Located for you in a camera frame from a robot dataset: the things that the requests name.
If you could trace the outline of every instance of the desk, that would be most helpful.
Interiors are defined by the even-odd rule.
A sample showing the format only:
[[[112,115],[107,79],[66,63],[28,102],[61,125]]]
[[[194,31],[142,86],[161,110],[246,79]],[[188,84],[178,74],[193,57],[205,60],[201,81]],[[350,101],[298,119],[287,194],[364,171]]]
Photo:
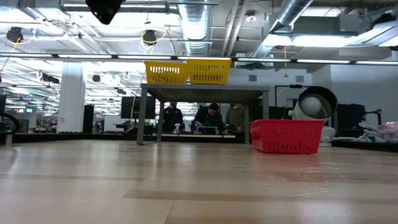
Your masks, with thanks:
[[[269,118],[268,86],[241,86],[241,85],[163,85],[141,84],[141,100],[139,118],[145,118],[147,94],[149,93],[160,101],[160,108],[165,102],[196,102],[196,103],[249,103],[262,96],[264,105],[262,114],[264,119]],[[245,107],[245,143],[249,144],[249,107]],[[160,110],[159,121],[163,121],[163,110]],[[162,140],[162,123],[159,122],[157,141]],[[139,119],[137,144],[144,144],[145,119]]]

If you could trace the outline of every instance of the wooden floor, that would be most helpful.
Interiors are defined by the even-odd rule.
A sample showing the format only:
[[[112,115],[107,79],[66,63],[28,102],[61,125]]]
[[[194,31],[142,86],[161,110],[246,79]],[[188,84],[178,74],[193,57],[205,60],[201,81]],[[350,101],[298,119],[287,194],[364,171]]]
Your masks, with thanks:
[[[63,141],[0,148],[2,224],[397,224],[398,154]]]

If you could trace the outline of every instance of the ceiling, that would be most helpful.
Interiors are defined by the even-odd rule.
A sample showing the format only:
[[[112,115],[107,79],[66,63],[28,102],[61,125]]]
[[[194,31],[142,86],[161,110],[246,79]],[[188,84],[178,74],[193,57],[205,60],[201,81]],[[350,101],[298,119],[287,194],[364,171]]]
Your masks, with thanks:
[[[67,1],[68,3],[84,3],[81,1]],[[209,55],[221,56],[226,27],[230,19],[231,10],[236,1],[209,1],[218,5],[211,7],[210,36],[211,42]],[[254,22],[243,20],[238,38],[233,47],[233,54],[252,52],[262,42],[262,28],[266,17],[280,9],[282,1],[252,0],[247,10],[253,10],[256,16]],[[393,0],[383,1],[335,1],[316,0],[302,14],[302,16],[336,17],[341,13],[357,14],[358,12],[371,12],[383,7],[396,4]],[[183,44],[183,32],[180,16],[176,14],[159,13],[118,13],[110,25],[101,24],[91,12],[80,12],[77,9],[70,11],[54,11],[41,9],[39,11],[21,10],[19,8],[0,7],[0,52],[21,53],[68,53],[68,54],[154,54],[154,55],[186,55]],[[9,42],[5,35],[12,26],[22,27],[24,40],[17,45]],[[153,48],[142,43],[142,34],[145,30],[155,30],[156,37],[161,39]],[[319,47],[295,47],[274,48],[271,54],[274,57],[288,58],[360,58],[360,59],[384,59],[390,54],[387,47],[361,47],[361,48],[319,48]],[[56,112],[59,102],[59,87],[38,88],[47,86],[48,83],[40,81],[42,73],[49,74],[62,81],[61,61],[23,60],[21,58],[2,58],[0,65],[2,70],[2,84],[27,85],[35,88],[3,88],[3,92],[10,94],[10,99],[22,97],[23,100],[9,100],[9,104],[21,104],[39,100],[43,105],[50,103],[52,110],[40,110],[40,113],[52,114]],[[116,90],[104,90],[100,88],[109,86],[137,87],[140,82],[146,82],[145,66],[143,63],[124,62],[85,62],[85,71],[88,74],[86,91],[86,103],[95,103],[97,112],[104,114],[117,114],[120,94]],[[119,80],[119,83],[92,81],[93,75],[108,76],[110,80]],[[134,95],[139,90],[130,89],[128,95]],[[42,96],[34,96],[33,93],[41,93]],[[186,115],[194,109],[195,105],[181,105],[187,107]]]

